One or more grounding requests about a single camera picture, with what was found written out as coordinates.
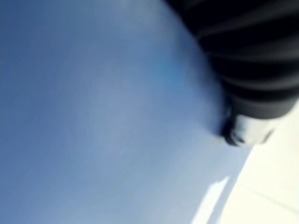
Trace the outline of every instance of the blue surface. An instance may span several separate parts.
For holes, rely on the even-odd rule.
[[[158,0],[0,5],[0,223],[189,224],[248,152],[217,135],[222,93]]]

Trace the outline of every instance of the white floor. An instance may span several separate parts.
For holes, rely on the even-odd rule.
[[[255,147],[220,224],[299,223],[299,104]]]

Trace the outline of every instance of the light blue fabric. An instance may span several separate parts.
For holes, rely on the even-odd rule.
[[[248,153],[222,93],[158,0],[0,5],[0,223],[189,224]]]

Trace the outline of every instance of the blue cloth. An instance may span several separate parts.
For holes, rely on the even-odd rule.
[[[189,224],[248,152],[221,88],[158,0],[0,5],[0,223]]]

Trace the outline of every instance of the black ribbed object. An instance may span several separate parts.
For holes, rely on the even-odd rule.
[[[299,96],[299,0],[168,0],[206,52],[234,113],[279,118]]]

